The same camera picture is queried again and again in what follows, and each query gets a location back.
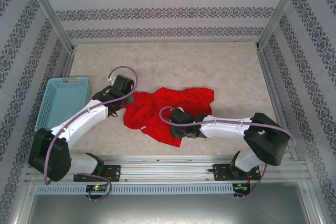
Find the marble floor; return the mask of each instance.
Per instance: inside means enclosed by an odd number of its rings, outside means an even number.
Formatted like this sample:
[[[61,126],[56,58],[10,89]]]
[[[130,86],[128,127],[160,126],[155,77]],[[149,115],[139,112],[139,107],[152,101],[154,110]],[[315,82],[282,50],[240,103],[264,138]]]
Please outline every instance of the marble floor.
[[[160,87],[207,87],[215,91],[213,116],[247,118],[262,112],[275,119],[252,42],[80,44],[71,76],[88,76],[92,94],[106,87],[107,74],[127,65],[139,75],[138,91]],[[133,77],[129,70],[116,74]],[[124,110],[90,129],[71,149],[96,155],[232,155],[246,150],[241,140],[183,138],[180,148],[162,144],[123,125]]]

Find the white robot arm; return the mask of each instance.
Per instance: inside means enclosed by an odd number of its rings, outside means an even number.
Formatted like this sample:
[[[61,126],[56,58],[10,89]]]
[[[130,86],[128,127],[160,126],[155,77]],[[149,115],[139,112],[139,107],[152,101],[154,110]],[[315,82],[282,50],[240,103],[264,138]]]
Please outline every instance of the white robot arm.
[[[44,173],[46,153],[51,140],[63,129],[57,141],[51,149],[48,163],[48,177],[52,181],[59,181],[69,174],[93,174],[102,175],[103,160],[86,153],[83,155],[70,154],[70,149],[76,141],[98,122],[108,116],[115,116],[116,112],[122,108],[125,101],[112,102],[105,105],[98,105],[102,102],[112,101],[120,98],[131,91],[133,80],[125,76],[117,76],[113,86],[107,86],[102,91],[96,93],[92,100],[72,118],[66,122],[52,128],[51,130],[40,129],[35,133],[32,149],[29,157],[30,166]],[[78,116],[82,111],[98,105],[88,113]],[[67,128],[64,126],[71,119],[74,122]],[[250,146],[250,150],[239,152],[235,155],[230,165],[230,173],[237,178],[244,177],[254,167],[267,163],[270,165],[280,165],[282,156],[285,153],[289,136],[280,131],[272,130],[267,127],[255,127],[243,124],[223,123],[221,120],[236,122],[256,122],[278,126],[270,118],[262,113],[256,113],[252,118],[245,119],[221,119],[211,115],[198,115],[192,117],[180,109],[174,109],[169,117],[170,121],[176,124],[195,123],[214,121],[193,126],[170,126],[171,134],[174,138],[180,137],[226,137],[245,140]]]

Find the blue basket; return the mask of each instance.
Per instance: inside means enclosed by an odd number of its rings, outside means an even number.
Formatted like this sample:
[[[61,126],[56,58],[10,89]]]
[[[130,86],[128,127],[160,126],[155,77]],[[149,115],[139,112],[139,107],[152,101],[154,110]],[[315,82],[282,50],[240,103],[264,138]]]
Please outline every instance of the blue basket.
[[[88,77],[53,78],[48,81],[38,112],[35,131],[65,122],[90,101]]]

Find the purple cable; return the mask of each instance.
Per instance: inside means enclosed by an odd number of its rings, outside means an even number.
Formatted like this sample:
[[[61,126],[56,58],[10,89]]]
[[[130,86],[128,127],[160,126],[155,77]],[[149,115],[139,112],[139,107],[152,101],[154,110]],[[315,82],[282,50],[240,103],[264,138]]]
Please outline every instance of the purple cable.
[[[63,133],[65,131],[65,129],[70,126],[71,123],[73,123],[76,119],[78,119],[80,116],[84,115],[85,113],[89,112],[90,110],[92,110],[92,109],[94,109],[96,107],[99,107],[101,105],[105,105],[105,104],[108,104],[108,103],[112,103],[112,102],[117,102],[117,101],[123,100],[123,99],[129,97],[136,90],[136,88],[138,86],[138,80],[139,80],[138,79],[138,74],[134,71],[134,69],[132,69],[132,68],[130,68],[128,66],[119,66],[119,67],[114,68],[109,73],[108,79],[111,77],[111,75],[112,75],[113,72],[115,72],[117,69],[120,69],[120,68],[129,69],[129,70],[131,70],[134,73],[134,75],[135,75],[135,83],[134,83],[133,89],[128,94],[124,95],[123,97],[119,97],[119,98],[113,99],[111,101],[107,101],[107,102],[102,102],[102,103],[96,104],[96,105],[88,108],[87,110],[82,111],[78,115],[74,116],[66,125],[64,125],[64,127],[62,129],[60,129],[58,131],[58,133],[54,136],[53,140],[50,142],[50,145],[49,145],[49,148],[48,148],[48,151],[47,151],[47,155],[46,155],[46,161],[44,163],[44,184],[45,185],[49,185],[50,182],[51,182],[51,180],[48,181],[48,164],[49,164],[49,158],[50,158],[51,149],[52,149],[54,143],[56,142],[57,138],[60,136],[60,134]],[[105,181],[108,181],[108,183],[110,183],[110,189],[109,189],[108,193],[106,193],[101,198],[99,198],[99,200],[102,199],[102,198],[104,198],[104,197],[106,197],[110,193],[110,191],[112,189],[112,184],[111,184],[111,181],[109,181],[108,179],[106,179],[104,177],[92,175],[92,174],[82,174],[82,175],[90,176],[90,177],[95,177],[95,178],[100,178],[100,179],[103,179]]]
[[[292,146],[285,152],[285,153],[289,153],[291,152],[292,150],[294,150],[295,146],[296,146],[296,138],[293,136],[292,133],[290,133],[289,131],[286,131],[285,129],[281,128],[281,127],[277,127],[277,126],[273,126],[273,125],[269,125],[269,124],[262,124],[262,123],[250,123],[250,122],[239,122],[239,121],[232,121],[232,120],[223,120],[223,119],[218,119],[218,120],[209,120],[209,121],[203,121],[203,122],[197,122],[197,123],[183,123],[183,124],[178,124],[178,123],[172,123],[170,121],[167,121],[165,120],[163,117],[162,117],[162,111],[164,111],[165,109],[174,109],[173,107],[171,106],[166,106],[166,107],[163,107],[160,112],[159,112],[159,116],[160,116],[160,119],[167,123],[167,124],[170,124],[172,126],[178,126],[178,127],[181,127],[181,126],[194,126],[194,125],[200,125],[200,124],[208,124],[208,123],[230,123],[230,124],[237,124],[237,125],[250,125],[250,126],[259,126],[259,127],[266,127],[266,128],[270,128],[270,129],[274,129],[274,130],[278,130],[278,131],[281,131],[281,132],[284,132],[285,134],[289,135],[290,138],[292,139],[293,141],[293,144]],[[253,188],[253,190],[247,195],[245,196],[245,198],[249,197],[252,192],[254,192],[257,187],[260,185],[260,182],[262,181],[262,178],[264,177],[265,175],[265,172],[266,172],[266,169],[267,169],[267,164],[265,164],[265,168],[263,170],[263,173],[261,174],[260,176],[260,179],[259,181],[257,182],[256,186]]]

